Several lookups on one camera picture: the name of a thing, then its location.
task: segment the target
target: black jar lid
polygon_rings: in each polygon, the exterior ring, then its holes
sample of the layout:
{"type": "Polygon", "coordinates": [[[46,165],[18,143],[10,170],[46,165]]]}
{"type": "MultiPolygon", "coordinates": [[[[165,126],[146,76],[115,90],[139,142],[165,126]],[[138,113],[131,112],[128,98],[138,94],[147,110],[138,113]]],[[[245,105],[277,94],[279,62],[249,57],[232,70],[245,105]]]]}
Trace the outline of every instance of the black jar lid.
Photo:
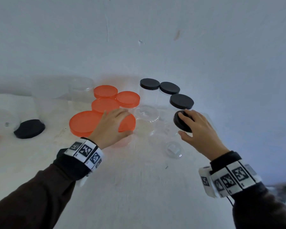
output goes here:
{"type": "Polygon", "coordinates": [[[174,94],[170,97],[170,104],[179,109],[191,109],[194,101],[191,97],[183,94],[174,94]]]}
{"type": "Polygon", "coordinates": [[[178,94],[180,92],[180,88],[171,82],[162,82],[160,84],[160,90],[169,95],[178,94]]]}
{"type": "Polygon", "coordinates": [[[22,122],[14,134],[17,138],[28,139],[41,134],[45,128],[40,120],[32,119],[22,122]]]}
{"type": "Polygon", "coordinates": [[[160,87],[160,82],[155,79],[145,78],[140,80],[140,86],[147,90],[157,90],[160,87]]]}
{"type": "Polygon", "coordinates": [[[179,116],[178,116],[178,113],[179,113],[179,112],[181,112],[184,116],[189,117],[189,116],[184,112],[184,110],[177,111],[177,112],[175,113],[175,115],[174,115],[174,123],[175,123],[175,125],[176,125],[179,129],[181,129],[182,131],[192,133],[191,128],[190,128],[186,123],[184,123],[184,121],[183,121],[182,119],[179,118],[179,116]]]}

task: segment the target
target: black cable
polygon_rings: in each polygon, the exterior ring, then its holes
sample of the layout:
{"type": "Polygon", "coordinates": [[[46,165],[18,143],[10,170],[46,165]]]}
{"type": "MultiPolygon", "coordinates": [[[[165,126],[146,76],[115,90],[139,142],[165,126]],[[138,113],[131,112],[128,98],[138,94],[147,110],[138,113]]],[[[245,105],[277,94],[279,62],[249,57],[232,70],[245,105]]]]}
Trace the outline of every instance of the black cable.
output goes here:
{"type": "MultiPolygon", "coordinates": [[[[229,199],[229,198],[228,198],[228,196],[227,196],[227,199],[229,199]]],[[[231,201],[230,199],[229,199],[229,202],[230,202],[230,203],[231,203],[231,205],[233,206],[232,201],[231,201]]]]}

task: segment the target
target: hand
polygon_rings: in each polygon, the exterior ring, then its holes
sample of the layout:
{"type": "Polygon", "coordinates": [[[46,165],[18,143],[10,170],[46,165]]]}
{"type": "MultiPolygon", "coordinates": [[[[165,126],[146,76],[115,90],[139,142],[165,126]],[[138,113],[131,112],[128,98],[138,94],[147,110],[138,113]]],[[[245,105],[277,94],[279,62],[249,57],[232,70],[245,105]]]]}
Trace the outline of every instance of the hand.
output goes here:
{"type": "Polygon", "coordinates": [[[193,137],[184,131],[178,131],[181,139],[193,146],[199,153],[206,156],[211,161],[229,152],[219,139],[217,133],[210,125],[204,115],[195,110],[185,110],[185,113],[193,118],[184,116],[179,112],[178,116],[192,130],[193,137]]]}
{"type": "Polygon", "coordinates": [[[120,123],[128,115],[130,113],[127,109],[115,109],[108,114],[105,111],[101,121],[88,139],[96,143],[100,149],[105,149],[133,134],[133,131],[118,132],[120,123]]]}

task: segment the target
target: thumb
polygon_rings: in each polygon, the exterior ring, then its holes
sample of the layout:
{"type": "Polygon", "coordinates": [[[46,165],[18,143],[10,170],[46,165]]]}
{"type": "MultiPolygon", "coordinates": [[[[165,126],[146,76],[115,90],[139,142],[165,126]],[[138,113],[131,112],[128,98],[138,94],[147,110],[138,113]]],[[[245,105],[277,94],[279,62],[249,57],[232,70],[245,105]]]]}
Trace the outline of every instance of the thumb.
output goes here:
{"type": "Polygon", "coordinates": [[[181,136],[181,139],[187,143],[189,143],[192,139],[186,132],[184,131],[178,131],[178,134],[181,136]]]}
{"type": "Polygon", "coordinates": [[[119,138],[121,140],[123,138],[126,138],[126,137],[130,136],[131,134],[133,134],[133,131],[131,131],[131,130],[120,132],[119,133],[119,138]]]}

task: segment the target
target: orange lid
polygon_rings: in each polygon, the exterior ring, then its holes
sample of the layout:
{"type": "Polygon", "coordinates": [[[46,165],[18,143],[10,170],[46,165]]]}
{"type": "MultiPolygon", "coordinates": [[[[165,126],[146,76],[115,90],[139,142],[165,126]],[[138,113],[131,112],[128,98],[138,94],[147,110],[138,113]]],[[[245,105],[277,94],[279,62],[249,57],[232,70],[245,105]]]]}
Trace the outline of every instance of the orange lid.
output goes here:
{"type": "Polygon", "coordinates": [[[118,93],[116,100],[123,108],[135,108],[140,103],[140,96],[135,92],[124,91],[118,93]]]}
{"type": "Polygon", "coordinates": [[[88,137],[95,130],[102,114],[95,111],[84,111],[75,114],[69,121],[72,134],[78,137],[88,137]]]}
{"type": "Polygon", "coordinates": [[[125,117],[124,120],[122,120],[120,127],[119,127],[119,132],[124,132],[124,131],[134,131],[136,127],[136,118],[133,116],[133,114],[130,114],[125,117]]]}
{"type": "Polygon", "coordinates": [[[91,108],[93,111],[104,113],[105,110],[110,112],[114,109],[118,109],[120,108],[120,105],[113,99],[96,99],[92,102],[91,108]]]}
{"type": "Polygon", "coordinates": [[[96,87],[93,92],[96,99],[115,99],[118,89],[110,85],[101,85],[96,87]]]}

